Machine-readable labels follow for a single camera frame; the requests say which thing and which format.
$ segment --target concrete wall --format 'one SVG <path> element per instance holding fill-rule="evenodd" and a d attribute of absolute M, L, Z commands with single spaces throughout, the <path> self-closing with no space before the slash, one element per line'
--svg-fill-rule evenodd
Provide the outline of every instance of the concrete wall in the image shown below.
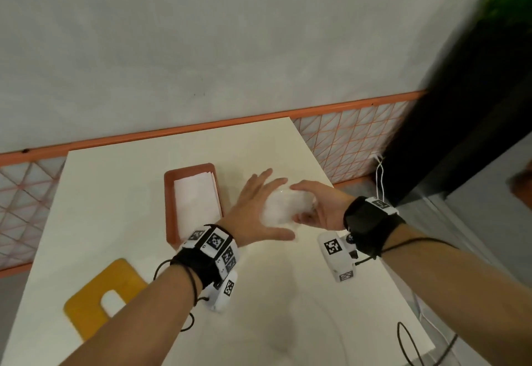
<path fill-rule="evenodd" d="M 532 133 L 464 185 L 447 204 L 515 275 L 532 287 L 532 211 L 507 185 L 532 159 Z"/>
<path fill-rule="evenodd" d="M 19 309 L 29 272 L 0 278 L 0 361 Z"/>
<path fill-rule="evenodd" d="M 0 0 L 0 152 L 410 92 L 476 0 Z"/>

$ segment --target black cord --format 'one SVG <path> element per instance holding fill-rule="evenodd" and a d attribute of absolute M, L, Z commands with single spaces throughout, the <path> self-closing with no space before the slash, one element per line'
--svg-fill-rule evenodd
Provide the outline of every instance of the black cord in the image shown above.
<path fill-rule="evenodd" d="M 445 242 L 445 241 L 440 240 L 440 239 L 436 239 L 434 237 L 416 237 L 416 238 L 401 242 L 399 244 L 396 244 L 395 246 L 392 246 L 392 247 L 389 247 L 387 249 L 384 249 L 384 250 L 381 251 L 381 254 L 384 254 L 384 253 L 386 253 L 388 251 L 391 251 L 393 249 L 398 249 L 399 247 L 403 247 L 403 246 L 406 246 L 406 245 L 409 245 L 409 244 L 412 244 L 412 243 L 423 242 L 423 241 L 424 242 L 443 243 L 443 244 L 446 244 L 446 245 L 448 245 L 448 246 L 450 246 L 450 247 L 452 247 L 454 249 L 457 249 L 457 247 L 452 245 L 451 243 Z M 366 259 L 364 259 L 362 261 L 355 262 L 355 265 L 357 266 L 357 265 L 360 265 L 360 264 L 362 264 L 362 263 L 364 263 L 366 261 L 374 260 L 376 258 L 377 258 L 376 256 L 368 257 L 368 258 L 366 258 Z M 408 358 L 408 355 L 406 354 L 406 351 L 404 350 L 403 342 L 401 341 L 401 334 L 400 334 L 401 327 L 403 327 L 404 330 L 406 331 L 406 333 L 408 334 L 408 336 L 410 338 L 410 342 L 412 342 L 412 345 L 414 346 L 414 349 L 416 350 L 416 354 L 418 356 L 418 359 L 421 362 L 421 366 L 425 366 L 425 364 L 423 363 L 423 360 L 421 359 L 421 355 L 419 354 L 418 347 L 416 346 L 416 343 L 414 342 L 414 339 L 412 338 L 412 335 L 410 334 L 410 331 L 404 326 L 404 324 L 402 322 L 399 321 L 397 323 L 397 340 L 399 341 L 399 346 L 401 347 L 401 351 L 403 351 L 404 358 L 406 359 L 406 361 L 408 362 L 408 364 L 410 366 L 415 366 L 412 363 L 412 361 Z M 451 339 L 451 342 L 449 343 L 447 348 L 443 351 L 442 356 L 440 356 L 439 359 L 436 361 L 436 363 L 434 363 L 434 366 L 440 366 L 442 364 L 443 360 L 449 354 L 449 352 L 453 348 L 453 345 L 454 345 L 454 343 L 456 342 L 457 339 L 458 339 L 458 334 L 455 334 L 453 339 Z"/>
<path fill-rule="evenodd" d="M 155 280 L 157 278 L 157 274 L 159 272 L 159 269 L 161 269 L 161 267 L 163 265 L 165 265 L 167 262 L 170 262 L 171 260 L 166 260 L 166 261 L 163 261 L 159 264 L 159 266 L 157 267 L 157 269 L 155 270 L 155 275 L 153 276 L 153 280 Z M 196 281 L 194 280 L 194 277 L 192 276 L 192 273 L 190 272 L 190 269 L 186 266 L 186 265 L 183 265 L 179 262 L 176 262 L 176 265 L 181 265 L 185 271 L 187 272 L 187 275 L 190 279 L 190 283 L 192 283 L 192 289 L 194 290 L 194 306 L 196 306 L 196 304 L 198 303 L 198 300 L 206 300 L 208 301 L 209 298 L 208 297 L 200 297 L 198 298 L 198 290 L 196 288 Z M 192 328 L 192 326 L 194 325 L 194 322 L 196 321 L 195 318 L 194 318 L 194 315 L 192 313 L 189 313 L 188 314 L 190 316 L 190 318 L 192 319 L 192 322 L 190 323 L 190 325 L 187 327 L 187 328 L 183 328 L 181 330 L 181 332 L 185 332 L 185 331 L 188 331 L 189 329 Z"/>

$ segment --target rectangular container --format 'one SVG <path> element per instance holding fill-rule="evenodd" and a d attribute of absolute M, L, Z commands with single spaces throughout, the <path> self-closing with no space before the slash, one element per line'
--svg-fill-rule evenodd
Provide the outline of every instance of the rectangular container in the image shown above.
<path fill-rule="evenodd" d="M 218 202 L 220 203 L 220 212 L 223 216 L 222 203 L 220 201 L 220 188 L 218 186 L 218 179 L 216 178 L 216 169 L 212 163 L 197 164 L 196 166 L 183 167 L 181 169 L 169 170 L 164 174 L 164 206 L 166 211 L 166 235 L 167 242 L 174 249 L 178 249 L 181 245 L 181 238 L 179 237 L 178 223 L 177 223 L 177 209 L 176 209 L 176 195 L 174 189 L 174 181 L 195 176 L 200 173 L 212 173 L 216 183 L 216 192 L 218 194 Z"/>

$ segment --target forearm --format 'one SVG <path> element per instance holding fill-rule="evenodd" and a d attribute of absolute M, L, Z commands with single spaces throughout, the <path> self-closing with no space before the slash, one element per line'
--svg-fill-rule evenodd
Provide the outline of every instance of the forearm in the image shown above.
<path fill-rule="evenodd" d="M 196 274 L 197 291 L 202 290 Z M 168 267 L 64 362 L 70 365 L 159 365 L 194 305 L 190 278 Z"/>
<path fill-rule="evenodd" d="M 384 248 L 423 234 L 399 226 Z M 475 255 L 418 242 L 382 255 L 432 310 L 492 365 L 532 359 L 532 292 Z"/>

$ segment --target white table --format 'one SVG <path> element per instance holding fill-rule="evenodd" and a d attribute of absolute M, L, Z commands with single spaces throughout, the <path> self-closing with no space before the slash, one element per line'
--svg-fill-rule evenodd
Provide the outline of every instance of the white table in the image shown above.
<path fill-rule="evenodd" d="M 57 365 L 81 344 L 63 313 L 69 297 L 125 257 L 146 281 L 173 255 L 165 241 L 163 174 L 212 162 L 222 204 L 268 167 L 289 182 L 329 181 L 288 118 L 71 152 L 28 278 L 3 365 Z M 243 250 L 238 283 L 222 315 L 199 303 L 166 365 L 403 365 L 396 323 L 421 354 L 434 346 L 380 261 L 336 283 L 316 243 L 320 230 L 295 226 L 295 242 Z M 415 353 L 405 335 L 409 355 Z"/>

